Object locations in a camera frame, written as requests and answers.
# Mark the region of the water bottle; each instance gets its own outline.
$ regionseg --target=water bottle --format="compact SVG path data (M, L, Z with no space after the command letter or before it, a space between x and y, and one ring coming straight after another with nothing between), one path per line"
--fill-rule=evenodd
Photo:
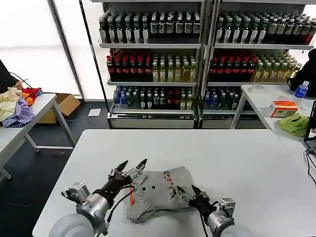
M301 109L301 110L306 110L307 107L304 105L303 103L303 99L308 91L308 84L310 82L309 81L304 81L302 85L300 85L296 91L294 92L294 96L296 97L296 101L297 101L297 104L298 104L298 107Z

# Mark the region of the dark carpet floor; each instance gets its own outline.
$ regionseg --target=dark carpet floor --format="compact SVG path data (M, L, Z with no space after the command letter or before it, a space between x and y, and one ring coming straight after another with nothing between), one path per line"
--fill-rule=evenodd
M100 116L88 117L101 108ZM68 118L76 139L86 129L108 129L107 109L102 102L81 104ZM69 146L62 128L37 124L29 133L38 145ZM31 237L32 230L62 172L71 151L41 150L38 154L25 142L5 165L12 175L0 187L0 237Z

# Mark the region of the purple cloth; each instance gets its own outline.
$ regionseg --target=purple cloth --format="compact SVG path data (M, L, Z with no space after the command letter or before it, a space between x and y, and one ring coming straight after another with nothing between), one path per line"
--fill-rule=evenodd
M14 115L9 116L7 119L3 120L2 123L4 127L9 127L16 122L26 125L34 117L35 115L30 111L28 104L23 97L20 96L16 102Z

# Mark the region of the robotic hand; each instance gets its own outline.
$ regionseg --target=robotic hand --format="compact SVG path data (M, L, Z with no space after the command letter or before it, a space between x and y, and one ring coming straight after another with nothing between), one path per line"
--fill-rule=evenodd
M201 191L194 185L192 185L192 188L195 195L190 195L179 186L177 186L177 188L183 201L199 211L204 232L207 237L208 235L204 223L210 228L213 237L255 237L255 235L245 227L235 225L232 217L235 201L231 198L222 198L210 204L210 198L207 193Z
M147 159L140 162L136 168L123 172L128 161L123 162L111 171L108 182L95 190L91 195L85 183L75 183L74 187L62 192L62 195L77 204L77 214L70 214L59 219L51 229L49 237L97 237L101 233L108 234L112 214L117 205L134 190L130 185L145 168ZM105 222L105 215L114 204L114 198L125 188L132 191L125 195L113 207Z

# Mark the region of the tissue box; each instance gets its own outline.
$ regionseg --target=tissue box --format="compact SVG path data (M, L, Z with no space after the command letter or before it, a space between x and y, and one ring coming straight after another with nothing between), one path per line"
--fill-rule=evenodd
M298 110L294 101L273 101L270 108L272 109L270 117L280 118L293 115Z

